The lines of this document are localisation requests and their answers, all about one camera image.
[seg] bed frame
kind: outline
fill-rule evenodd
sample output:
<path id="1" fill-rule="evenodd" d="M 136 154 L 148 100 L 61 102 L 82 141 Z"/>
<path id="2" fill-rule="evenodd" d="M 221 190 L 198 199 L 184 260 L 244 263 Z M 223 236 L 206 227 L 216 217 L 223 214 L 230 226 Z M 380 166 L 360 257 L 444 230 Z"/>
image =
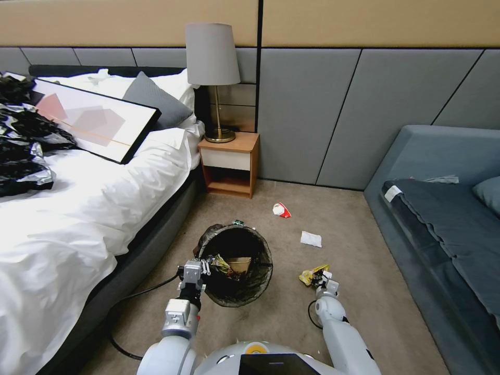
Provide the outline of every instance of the bed frame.
<path id="1" fill-rule="evenodd" d="M 71 77 L 107 68 L 109 74 L 136 77 L 144 71 L 149 77 L 180 73 L 180 68 L 151 67 L 86 67 L 59 65 L 32 65 L 30 74 L 36 77 Z M 195 91 L 195 113 L 205 125 L 213 126 L 206 87 Z M 129 295 L 152 271 L 177 235 L 197 191 L 203 186 L 200 168 L 191 171 L 177 192 L 156 215 L 139 231 L 129 244 L 129 252 L 117 257 L 116 269 L 92 291 L 75 327 L 55 356 L 37 375 L 75 373 L 92 353 L 94 343 L 102 337 L 103 321 L 110 307 Z"/>

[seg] table lamp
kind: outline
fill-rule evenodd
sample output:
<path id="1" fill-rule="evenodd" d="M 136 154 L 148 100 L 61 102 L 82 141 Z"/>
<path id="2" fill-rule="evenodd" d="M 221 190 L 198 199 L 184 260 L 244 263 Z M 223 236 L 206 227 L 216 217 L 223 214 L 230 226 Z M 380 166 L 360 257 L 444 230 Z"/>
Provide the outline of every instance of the table lamp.
<path id="1" fill-rule="evenodd" d="M 230 142 L 236 135 L 222 129 L 219 118 L 220 85 L 240 82 L 240 71 L 234 47 L 233 29 L 223 23 L 189 23 L 186 25 L 187 81 L 215 86 L 217 127 L 205 134 L 209 142 Z"/>

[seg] nightstand drawer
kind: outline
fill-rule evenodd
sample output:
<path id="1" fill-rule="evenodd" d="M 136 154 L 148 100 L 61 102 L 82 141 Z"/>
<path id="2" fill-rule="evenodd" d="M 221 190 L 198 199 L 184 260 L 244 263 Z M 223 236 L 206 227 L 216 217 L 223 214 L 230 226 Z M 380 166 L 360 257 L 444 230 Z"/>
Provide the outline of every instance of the nightstand drawer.
<path id="1" fill-rule="evenodd" d="M 219 151 L 202 148 L 203 165 L 231 169 L 250 170 L 250 153 Z"/>

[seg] black cable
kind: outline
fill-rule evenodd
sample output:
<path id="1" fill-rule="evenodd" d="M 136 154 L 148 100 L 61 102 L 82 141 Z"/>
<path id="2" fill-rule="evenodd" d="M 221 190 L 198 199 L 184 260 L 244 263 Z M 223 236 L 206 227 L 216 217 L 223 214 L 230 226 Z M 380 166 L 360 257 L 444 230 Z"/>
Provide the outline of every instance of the black cable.
<path id="1" fill-rule="evenodd" d="M 137 292 L 137 293 L 134 293 L 134 294 L 131 294 L 127 297 L 124 297 L 122 298 L 121 300 L 119 300 L 118 302 L 116 302 L 113 306 L 111 306 L 111 309 L 109 309 L 108 311 L 108 315 L 106 315 L 106 319 L 105 319 L 105 326 L 106 326 L 106 331 L 107 331 L 107 336 L 108 336 L 108 339 L 109 339 L 109 342 L 111 343 L 111 345 L 113 345 L 115 347 L 115 349 L 117 351 L 119 351 L 121 354 L 124 354 L 126 355 L 127 357 L 129 358 L 132 358 L 132 359 L 136 359 L 136 360 L 142 360 L 142 357 L 141 356 L 138 356 L 136 354 L 132 354 L 132 353 L 129 353 L 127 352 L 125 349 L 123 349 L 120 345 L 118 345 L 118 343 L 115 341 L 115 339 L 113 338 L 113 333 L 111 331 L 112 329 L 112 322 L 111 322 L 111 316 L 113 315 L 113 310 L 120 304 L 122 303 L 123 301 L 126 301 L 128 299 L 131 299 L 131 298 L 134 298 L 134 297 L 137 297 L 137 296 L 140 296 L 142 294 L 145 294 L 145 293 L 148 293 L 148 292 L 151 292 L 155 289 L 158 289 L 159 287 L 161 286 L 164 286 L 166 284 L 168 284 L 169 282 L 175 280 L 177 278 L 177 275 L 175 276 L 172 276 L 170 279 L 168 280 L 165 280 L 155 286 L 152 286 L 146 290 L 143 290 L 141 292 Z"/>
<path id="2" fill-rule="evenodd" d="M 307 306 L 307 314 L 309 315 L 309 320 L 311 321 L 312 324 L 314 324 L 316 327 L 318 327 L 319 329 L 323 329 L 322 326 L 320 326 L 319 324 L 316 324 L 311 316 L 311 305 L 316 302 L 316 300 L 314 301 L 311 301 L 311 303 L 309 304 L 309 306 Z"/>

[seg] wall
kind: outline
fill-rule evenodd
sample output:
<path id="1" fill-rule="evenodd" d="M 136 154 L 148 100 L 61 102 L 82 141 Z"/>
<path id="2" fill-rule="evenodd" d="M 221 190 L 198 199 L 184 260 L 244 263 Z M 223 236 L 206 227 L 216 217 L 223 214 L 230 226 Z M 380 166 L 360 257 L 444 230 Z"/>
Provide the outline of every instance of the wall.
<path id="1" fill-rule="evenodd" d="M 232 24 L 243 83 L 222 88 L 222 122 L 261 134 L 263 178 L 362 190 L 406 124 L 500 129 L 493 0 L 19 0 L 0 11 L 0 70 L 185 66 L 185 23 Z"/>
<path id="2" fill-rule="evenodd" d="M 265 0 L 263 46 L 499 46 L 496 0 Z"/>
<path id="3" fill-rule="evenodd" d="M 238 46 L 257 43 L 257 0 L 1 1 L 0 46 L 184 46 L 184 25 L 233 25 Z"/>

